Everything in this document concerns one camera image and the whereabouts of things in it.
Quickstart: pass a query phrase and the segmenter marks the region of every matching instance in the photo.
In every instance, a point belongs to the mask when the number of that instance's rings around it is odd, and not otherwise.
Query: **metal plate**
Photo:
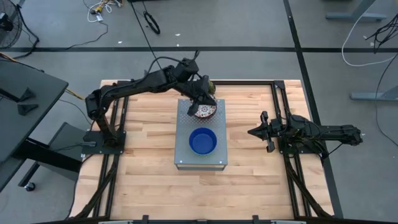
[[[122,154],[124,151],[124,143],[126,142],[126,132],[119,136],[119,145],[117,147],[109,147],[103,145],[102,133],[99,131],[90,131],[85,137],[85,142],[97,142],[95,147],[83,147],[83,154]]]
[[[210,118],[189,116],[187,111],[190,105],[190,100],[178,100],[174,163],[191,165],[228,164],[224,100],[217,100],[217,111]],[[200,156],[195,154],[189,146],[189,136],[196,128],[209,128],[216,134],[217,146],[211,154]]]

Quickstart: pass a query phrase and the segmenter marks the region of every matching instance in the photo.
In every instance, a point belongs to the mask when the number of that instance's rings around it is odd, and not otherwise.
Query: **gray floor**
[[[88,4],[96,3],[86,0]],[[328,11],[351,11],[359,1],[290,0],[302,47],[341,47],[351,22],[327,21]],[[157,36],[146,28],[153,46],[261,46],[293,47],[282,1],[278,0],[169,0],[147,4],[162,28]],[[142,10],[142,4],[135,6]],[[381,12],[392,19],[397,12],[394,0],[376,1],[370,12]],[[67,47],[95,39],[104,31],[98,23],[86,21],[86,8],[80,0],[26,1],[22,13],[30,28],[40,37],[40,47]],[[125,5],[104,13],[109,33],[87,47],[146,47],[132,9]],[[363,36],[372,34],[381,23],[361,23],[347,47],[369,47]],[[397,47],[396,40],[387,46]],[[29,46],[21,35],[15,47]],[[158,52],[157,55],[190,57],[193,52]],[[398,148],[377,130],[374,104],[351,101],[351,91],[373,91],[386,64],[354,68],[338,53],[304,54],[315,100],[323,124],[353,124],[360,128],[364,142],[358,147],[344,146],[331,155],[331,163],[341,206],[346,218],[398,222]],[[346,54],[353,63],[373,62],[391,54]],[[69,82],[82,95],[98,87],[102,79],[139,78],[152,61],[149,52],[70,52],[33,53],[21,60]],[[394,63],[381,85],[386,90],[398,83]],[[295,53],[288,52],[202,52],[198,64],[211,78],[302,79]],[[72,97],[67,99],[84,104]],[[379,103],[380,124],[398,141],[396,103]],[[32,134],[48,142],[64,122],[81,129],[88,127],[72,106],[58,102]],[[0,223],[33,223],[65,217],[72,202],[74,181],[40,168],[32,180],[37,190],[27,193],[16,187],[32,161],[26,162],[0,194]]]

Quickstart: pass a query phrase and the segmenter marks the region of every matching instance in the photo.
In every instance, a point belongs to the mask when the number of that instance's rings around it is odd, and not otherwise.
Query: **electrical cable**
[[[81,144],[79,143],[79,144],[74,144],[74,145],[71,145],[71,146],[65,146],[65,147],[62,147],[62,148],[59,148],[59,149],[54,149],[53,151],[54,152],[59,152],[59,151],[64,151],[64,150],[71,150],[71,149],[73,149],[74,147],[77,147],[77,146],[81,146]]]
[[[154,63],[157,62],[159,59],[169,59],[169,60],[173,60],[173,61],[175,61],[175,62],[185,63],[185,62],[183,62],[183,61],[181,61],[181,60],[178,60],[178,59],[175,59],[175,58],[172,58],[172,57],[160,56],[160,57],[155,58],[155,60],[152,61],[152,63],[150,64],[150,66],[149,66],[149,68],[148,68],[147,74],[150,73],[150,70],[152,69],[152,66],[153,66]]]
[[[363,66],[367,66],[367,65],[375,65],[375,64],[379,64],[379,63],[388,62],[388,61],[390,61],[390,60],[393,59],[393,57],[391,57],[391,58],[389,58],[389,59],[385,59],[385,60],[382,60],[382,61],[380,61],[380,62],[371,62],[371,63],[362,64],[362,65],[351,64],[351,63],[349,63],[349,62],[346,60],[346,58],[345,58],[345,56],[344,56],[344,46],[346,45],[346,43],[347,43],[349,37],[351,36],[351,33],[353,32],[353,30],[354,30],[356,24],[359,22],[359,20],[361,20],[361,18],[363,17],[363,15],[365,15],[365,13],[366,13],[367,11],[368,11],[368,10],[366,10],[366,11],[358,18],[358,20],[354,23],[353,28],[351,28],[351,30],[349,31],[349,33],[348,33],[348,35],[347,35],[347,38],[346,38],[346,40],[344,41],[343,46],[341,47],[341,55],[343,56],[344,62],[345,62],[347,65],[350,65],[350,66],[352,66],[352,67],[363,67]]]
[[[81,169],[81,167],[83,166],[83,164],[84,164],[91,156],[93,156],[93,154],[87,156],[87,158],[86,158],[84,161],[81,162],[79,170]],[[68,215],[64,218],[64,220],[68,219],[69,216],[70,216],[70,214],[71,214],[71,212],[72,212],[72,207],[73,207],[73,204],[75,203],[75,194],[76,194],[76,187],[77,187],[77,182],[78,182],[78,181],[79,181],[79,180],[77,179],[76,182],[75,182],[75,185],[74,185],[74,187],[73,187],[73,199],[72,199],[72,204],[70,205]]]
[[[152,46],[150,46],[150,43],[149,43],[149,40],[148,40],[148,38],[147,38],[147,35],[146,35],[145,31],[144,31],[144,28],[142,28],[142,24],[141,24],[141,22],[140,22],[140,20],[139,20],[139,18],[138,18],[136,9],[134,8],[134,5],[132,4],[132,2],[130,2],[130,5],[131,5],[131,7],[132,7],[132,10],[134,11],[134,15],[136,15],[136,18],[137,18],[139,27],[141,28],[141,31],[142,31],[142,33],[144,34],[144,37],[145,37],[145,40],[146,40],[147,43],[148,43],[149,49],[150,49],[150,51],[152,52],[152,55],[154,56],[154,58],[156,59],[156,55],[155,55],[155,53],[154,53],[154,50],[152,49]],[[156,60],[156,62],[157,62],[157,65],[159,66],[159,69],[162,69],[162,66],[160,66],[160,63],[159,63],[157,60]]]
[[[387,32],[387,31],[389,31],[389,33],[382,40],[379,40],[379,38],[378,38],[379,35]],[[394,18],[391,19],[391,21],[388,24],[386,24],[385,26],[383,26],[381,28],[378,28],[378,30],[375,31],[374,34],[372,34],[370,37],[366,38],[365,40],[368,40],[371,37],[374,37],[373,53],[376,54],[377,51],[380,49],[381,45],[383,45],[388,40],[391,40],[396,35],[398,35],[398,34],[396,34],[397,31],[398,31],[398,14],[396,16],[394,16]]]
[[[378,116],[377,116],[377,94],[379,93],[379,87],[380,87],[380,84],[381,84],[381,81],[382,81],[384,75],[386,74],[386,71],[388,70],[388,68],[390,67],[391,63],[395,60],[395,58],[396,58],[397,56],[398,56],[398,53],[392,58],[392,60],[390,61],[390,63],[388,63],[387,67],[384,69],[384,71],[383,71],[383,73],[382,73],[382,75],[381,75],[381,77],[380,77],[379,83],[377,84],[377,88],[376,88],[376,94],[375,94],[375,96],[374,96],[374,107],[375,107],[375,109],[376,109],[376,124],[377,124],[377,128],[379,129],[380,133],[381,133],[382,135],[384,135],[384,137],[388,138],[388,140],[390,140],[392,143],[394,143],[394,144],[398,147],[398,143],[395,142],[394,140],[392,140],[392,139],[391,139],[386,133],[384,133],[384,131],[381,129],[381,127],[380,127],[380,125],[379,125],[379,118],[378,118]]]
[[[79,111],[81,112],[81,114],[85,117],[85,119],[86,119],[86,121],[87,121],[87,123],[89,124],[89,125],[91,125],[91,122],[87,119],[87,117],[86,117],[86,115],[84,114],[84,112],[76,105],[76,104],[74,104],[74,103],[71,103],[71,102],[69,102],[69,101],[66,101],[66,100],[61,100],[61,99],[59,99],[58,101],[62,101],[62,102],[65,102],[65,103],[69,103],[69,104],[71,104],[71,105],[73,105],[73,106],[75,106],[76,108],[78,108],[79,109]]]
[[[94,6],[102,6],[102,5],[104,5],[104,8],[106,9],[106,11],[108,12],[108,13],[111,13],[112,12],[112,7],[110,6],[110,5],[116,5],[116,3],[111,3],[111,2],[109,2],[109,0],[107,0],[106,2],[104,1],[104,0],[101,0],[99,3],[96,3],[96,4],[94,4],[94,5],[92,5],[91,7],[89,7],[88,8],[88,12],[87,12],[87,21],[88,22],[100,22],[98,19],[96,19],[96,20],[94,20],[94,21],[91,21],[90,20],[90,14],[91,14],[91,9],[92,8],[94,8]]]
[[[71,49],[72,47],[81,46],[81,45],[85,45],[85,44],[89,44],[89,43],[96,42],[96,41],[99,40],[102,36],[104,36],[105,34],[108,33],[108,25],[107,25],[106,23],[104,23],[104,22],[99,22],[99,23],[102,24],[102,25],[104,25],[104,26],[106,26],[106,30],[105,30],[105,32],[103,32],[101,35],[99,35],[95,40],[89,40],[89,41],[84,42],[84,43],[81,43],[81,44],[73,44],[72,46],[65,47],[65,48],[60,49],[60,50],[51,50],[51,52],[58,52],[58,51],[69,50],[69,49]]]
[[[68,93],[76,98],[78,98],[79,100],[84,100],[84,98],[82,96],[80,96],[79,94],[75,93],[74,91],[71,91],[69,89],[65,90],[65,93]]]
[[[332,150],[331,152],[328,153],[328,156],[330,156],[330,154],[332,154],[334,151],[336,151],[338,148],[340,148],[340,146],[342,146],[343,143],[341,143],[340,145],[338,145],[337,147],[335,147],[334,150]]]

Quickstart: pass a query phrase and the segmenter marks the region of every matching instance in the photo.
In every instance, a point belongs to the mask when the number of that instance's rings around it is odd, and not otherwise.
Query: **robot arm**
[[[86,98],[87,114],[98,124],[104,144],[117,146],[118,134],[115,128],[109,125],[105,114],[110,104],[118,98],[144,92],[163,93],[173,88],[193,101],[188,111],[190,116],[197,112],[199,105],[216,105],[216,101],[209,94],[210,84],[207,75],[200,77],[199,80],[189,80],[198,71],[195,59],[185,58],[176,67],[170,65],[151,72],[144,78],[103,86]]]
[[[248,133],[268,142],[267,151],[275,149],[271,138],[278,138],[279,144],[283,144],[284,153],[295,154],[298,152],[312,152],[321,154],[323,158],[328,156],[322,141],[339,141],[342,144],[356,146],[361,143],[361,131],[352,125],[342,126],[318,126],[306,118],[288,114],[286,124],[279,119],[272,119],[268,124],[268,114],[261,113],[261,125],[249,130]]]

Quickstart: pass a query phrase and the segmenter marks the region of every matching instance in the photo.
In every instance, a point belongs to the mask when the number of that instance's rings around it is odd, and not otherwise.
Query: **black desk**
[[[81,160],[53,152],[49,145],[29,138],[61,97],[68,83],[19,63],[0,60],[0,87],[2,83],[11,83],[16,88],[28,87],[35,97],[22,103],[38,104],[39,107],[21,116],[17,112],[16,102],[7,98],[0,100],[0,191],[26,159],[78,172]],[[38,166],[36,162],[33,169],[37,169]],[[25,177],[25,181],[22,182],[29,180],[34,172],[35,170],[31,170],[27,174],[28,178]]]

